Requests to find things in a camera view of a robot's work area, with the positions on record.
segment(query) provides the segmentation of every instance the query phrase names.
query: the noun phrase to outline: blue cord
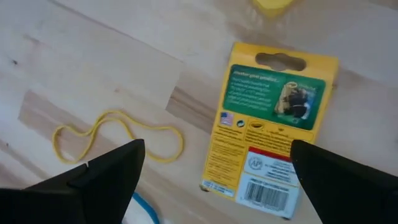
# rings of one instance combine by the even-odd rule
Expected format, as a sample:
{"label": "blue cord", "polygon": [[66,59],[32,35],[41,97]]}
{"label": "blue cord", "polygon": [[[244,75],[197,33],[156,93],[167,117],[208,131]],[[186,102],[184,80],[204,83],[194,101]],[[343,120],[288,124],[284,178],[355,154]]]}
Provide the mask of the blue cord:
{"label": "blue cord", "polygon": [[160,224],[159,217],[154,208],[152,208],[152,206],[149,205],[148,202],[139,195],[139,193],[135,192],[132,195],[132,198],[148,213],[154,224]]}

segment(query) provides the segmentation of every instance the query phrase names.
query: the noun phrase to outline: barcode label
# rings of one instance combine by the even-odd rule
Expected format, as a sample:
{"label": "barcode label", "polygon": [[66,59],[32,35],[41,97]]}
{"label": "barcode label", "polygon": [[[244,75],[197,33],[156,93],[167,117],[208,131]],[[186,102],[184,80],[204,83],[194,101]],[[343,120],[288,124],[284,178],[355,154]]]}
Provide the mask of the barcode label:
{"label": "barcode label", "polygon": [[217,191],[219,193],[222,193],[224,195],[227,195],[229,197],[234,197],[235,191],[233,191],[231,189],[228,189],[226,187],[223,187],[223,186],[221,186],[219,184],[216,184],[216,183],[214,183],[212,181],[204,180],[202,182],[202,185],[207,187],[208,189],[215,190],[215,191]]}
{"label": "barcode label", "polygon": [[244,194],[245,200],[275,211],[285,210],[288,197],[287,192],[270,189],[253,182],[248,183]]}

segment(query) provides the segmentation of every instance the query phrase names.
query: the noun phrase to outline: yellow package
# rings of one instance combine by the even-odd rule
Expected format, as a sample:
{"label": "yellow package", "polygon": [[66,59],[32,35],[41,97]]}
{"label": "yellow package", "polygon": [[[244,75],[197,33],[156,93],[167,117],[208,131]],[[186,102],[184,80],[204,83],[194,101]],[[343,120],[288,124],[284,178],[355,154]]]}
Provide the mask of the yellow package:
{"label": "yellow package", "polygon": [[236,43],[224,75],[202,187],[292,218],[300,184],[290,144],[293,139],[315,141],[337,70],[337,58]]}

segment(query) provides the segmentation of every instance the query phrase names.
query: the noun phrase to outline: yellow object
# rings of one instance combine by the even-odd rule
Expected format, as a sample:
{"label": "yellow object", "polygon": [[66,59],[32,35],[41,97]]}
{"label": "yellow object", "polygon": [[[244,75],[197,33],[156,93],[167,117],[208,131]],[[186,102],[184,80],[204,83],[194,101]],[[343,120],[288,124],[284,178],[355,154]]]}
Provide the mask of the yellow object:
{"label": "yellow object", "polygon": [[[59,160],[64,162],[64,163],[66,163],[66,164],[76,164],[77,162],[82,160],[87,155],[88,151],[91,149],[91,147],[92,147],[92,145],[94,143],[94,140],[96,138],[98,128],[103,123],[108,122],[108,121],[115,121],[115,122],[118,122],[121,125],[123,125],[124,130],[126,130],[126,132],[129,135],[129,137],[131,139],[134,139],[134,136],[133,136],[132,132],[130,131],[130,129],[128,128],[127,124],[122,119],[120,119],[120,118],[107,118],[106,116],[108,114],[117,114],[119,116],[122,116],[123,118],[126,118],[131,123],[136,124],[136,125],[138,125],[138,126],[140,126],[142,128],[151,129],[151,130],[171,130],[177,135],[178,140],[180,142],[180,145],[179,145],[178,151],[173,156],[171,156],[169,158],[163,158],[163,157],[157,156],[156,154],[154,154],[150,150],[146,150],[146,154],[151,159],[153,159],[153,160],[155,160],[157,162],[161,162],[161,163],[169,163],[169,162],[173,162],[173,161],[177,160],[178,157],[183,152],[183,136],[182,136],[181,132],[177,128],[172,127],[172,126],[158,126],[158,127],[149,126],[149,125],[146,125],[146,124],[143,124],[143,123],[140,123],[140,122],[136,121],[135,119],[131,118],[127,114],[123,113],[122,111],[108,110],[108,111],[105,111],[103,114],[101,114],[96,119],[93,127],[91,127],[86,132],[79,132],[76,128],[74,128],[72,126],[69,126],[69,125],[65,125],[65,124],[60,125],[60,126],[58,126],[55,129],[54,133],[52,134],[52,144],[53,144],[53,149],[55,151],[55,154],[57,155]],[[79,136],[79,137],[90,136],[90,141],[89,141],[88,145],[86,146],[86,148],[84,149],[84,151],[82,152],[82,154],[80,154],[80,156],[76,160],[73,160],[73,161],[64,158],[62,156],[62,153],[60,152],[60,150],[58,148],[58,141],[57,141],[58,133],[64,128],[69,130],[70,132],[72,132],[73,134],[75,134],[76,136]]]}
{"label": "yellow object", "polygon": [[[281,72],[273,65],[284,65]],[[294,139],[314,143],[338,60],[236,43],[224,74],[202,187],[242,205],[291,218],[299,180]]]}
{"label": "yellow object", "polygon": [[267,17],[275,17],[282,14],[292,2],[293,0],[253,0],[253,3]]}

